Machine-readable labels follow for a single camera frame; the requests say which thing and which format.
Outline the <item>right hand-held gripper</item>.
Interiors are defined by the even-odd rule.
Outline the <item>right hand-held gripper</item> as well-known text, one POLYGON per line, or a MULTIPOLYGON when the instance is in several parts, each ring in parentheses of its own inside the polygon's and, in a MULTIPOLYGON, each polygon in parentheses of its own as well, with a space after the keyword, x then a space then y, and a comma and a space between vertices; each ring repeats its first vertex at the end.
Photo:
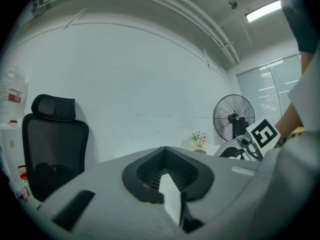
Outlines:
MULTIPOLYGON (((280 133, 267 119, 262 118, 246 128, 236 140, 251 161, 262 161, 265 154, 273 149, 280 139, 280 133)), ((237 158, 240 146, 224 143, 214 154, 216 157, 237 158)))

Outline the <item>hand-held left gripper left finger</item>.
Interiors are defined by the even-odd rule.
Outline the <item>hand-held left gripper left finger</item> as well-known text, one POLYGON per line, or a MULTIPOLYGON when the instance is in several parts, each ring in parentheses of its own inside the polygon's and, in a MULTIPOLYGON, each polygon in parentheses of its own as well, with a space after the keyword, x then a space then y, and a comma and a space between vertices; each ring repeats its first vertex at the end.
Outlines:
POLYGON ((54 220, 81 191, 94 196, 69 233, 80 240, 171 240, 181 229, 163 204, 141 202, 124 186, 122 173, 132 162, 154 152, 147 149, 108 160, 86 170, 50 195, 39 211, 54 220))

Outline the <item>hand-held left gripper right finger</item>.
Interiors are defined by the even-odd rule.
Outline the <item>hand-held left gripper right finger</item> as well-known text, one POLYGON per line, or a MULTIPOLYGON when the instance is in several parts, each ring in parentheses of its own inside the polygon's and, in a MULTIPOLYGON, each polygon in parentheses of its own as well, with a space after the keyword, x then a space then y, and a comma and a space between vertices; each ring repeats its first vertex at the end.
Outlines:
POLYGON ((258 210, 271 183, 279 150, 262 161, 223 158, 165 147, 167 171, 181 194, 182 215, 165 240, 262 240, 258 210))

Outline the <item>person's right forearm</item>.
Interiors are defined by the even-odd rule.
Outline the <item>person's right forearm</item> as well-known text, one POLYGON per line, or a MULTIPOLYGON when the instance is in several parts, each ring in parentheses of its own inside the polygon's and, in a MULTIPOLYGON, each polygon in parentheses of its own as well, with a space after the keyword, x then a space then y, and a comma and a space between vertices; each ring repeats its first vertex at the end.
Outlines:
MULTIPOLYGON (((304 74, 313 59, 313 54, 308 52, 300 52, 301 55, 301 75, 304 74)), ((284 115, 276 123, 275 127, 280 133, 279 144, 283 144, 284 139, 289 136, 296 128, 302 127, 303 123, 292 103, 286 109, 284 115)))

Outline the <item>white desk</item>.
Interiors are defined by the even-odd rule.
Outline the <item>white desk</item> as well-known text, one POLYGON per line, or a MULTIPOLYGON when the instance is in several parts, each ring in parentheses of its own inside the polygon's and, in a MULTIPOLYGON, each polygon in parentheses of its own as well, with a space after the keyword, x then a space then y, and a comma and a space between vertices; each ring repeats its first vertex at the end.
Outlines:
POLYGON ((222 153, 222 151, 220 150, 220 146, 219 145, 215 145, 215 144, 207 144, 206 146, 206 154, 209 156, 217 156, 219 157, 222 153))

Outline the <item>small pink flower pot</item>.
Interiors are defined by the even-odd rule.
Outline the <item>small pink flower pot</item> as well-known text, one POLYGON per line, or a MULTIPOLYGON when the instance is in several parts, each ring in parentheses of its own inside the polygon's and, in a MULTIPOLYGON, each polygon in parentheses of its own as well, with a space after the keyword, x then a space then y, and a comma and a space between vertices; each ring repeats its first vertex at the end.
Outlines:
POLYGON ((191 134, 193 148, 195 150, 207 151, 208 135, 204 132, 196 131, 191 134))

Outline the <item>black mesh office chair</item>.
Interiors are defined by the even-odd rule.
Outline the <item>black mesh office chair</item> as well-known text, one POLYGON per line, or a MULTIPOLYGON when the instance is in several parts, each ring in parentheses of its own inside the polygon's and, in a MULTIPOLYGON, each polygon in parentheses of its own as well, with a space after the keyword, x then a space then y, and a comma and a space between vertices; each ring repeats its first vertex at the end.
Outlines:
POLYGON ((76 119, 75 99, 38 95, 22 121, 26 174, 31 193, 44 202, 85 170, 88 125, 76 119))

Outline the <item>white water dispenser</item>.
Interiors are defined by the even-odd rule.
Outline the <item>white water dispenser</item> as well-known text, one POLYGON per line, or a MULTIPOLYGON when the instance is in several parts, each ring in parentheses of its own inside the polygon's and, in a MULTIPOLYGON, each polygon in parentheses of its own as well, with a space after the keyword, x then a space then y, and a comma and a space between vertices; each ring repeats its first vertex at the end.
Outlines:
POLYGON ((22 184, 19 166, 25 165, 22 128, 0 122, 0 169, 11 184, 22 184))

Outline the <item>ceiling tube light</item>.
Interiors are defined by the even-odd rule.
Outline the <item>ceiling tube light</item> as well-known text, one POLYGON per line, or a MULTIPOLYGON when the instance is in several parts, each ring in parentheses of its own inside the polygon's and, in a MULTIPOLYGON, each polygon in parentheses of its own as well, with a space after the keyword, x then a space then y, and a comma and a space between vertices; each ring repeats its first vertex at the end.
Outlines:
POLYGON ((269 3, 267 5, 264 5, 260 8, 257 8, 249 13, 247 13, 245 15, 245 17, 247 18, 247 21, 249 23, 263 17, 263 16, 266 16, 270 13, 273 13, 275 11, 278 11, 282 8, 282 4, 281 4, 281 1, 278 0, 278 1, 275 1, 275 2, 272 2, 272 3, 269 3))

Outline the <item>person's black top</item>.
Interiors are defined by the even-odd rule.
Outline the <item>person's black top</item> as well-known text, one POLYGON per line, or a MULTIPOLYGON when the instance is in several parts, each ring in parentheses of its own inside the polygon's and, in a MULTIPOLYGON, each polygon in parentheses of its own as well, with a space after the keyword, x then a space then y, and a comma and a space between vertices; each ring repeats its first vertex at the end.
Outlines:
POLYGON ((296 39, 299 52, 314 54, 320 37, 310 19, 304 0, 281 0, 281 10, 296 39))

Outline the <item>black pedestal fan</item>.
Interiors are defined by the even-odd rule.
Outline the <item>black pedestal fan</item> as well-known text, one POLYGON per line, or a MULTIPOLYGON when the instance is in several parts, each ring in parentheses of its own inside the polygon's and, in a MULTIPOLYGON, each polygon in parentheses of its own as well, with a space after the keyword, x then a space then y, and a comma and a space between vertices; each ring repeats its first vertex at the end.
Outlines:
POLYGON ((255 122, 251 103, 241 95, 223 97, 213 111, 213 125, 218 135, 230 141, 246 133, 246 128, 255 122))

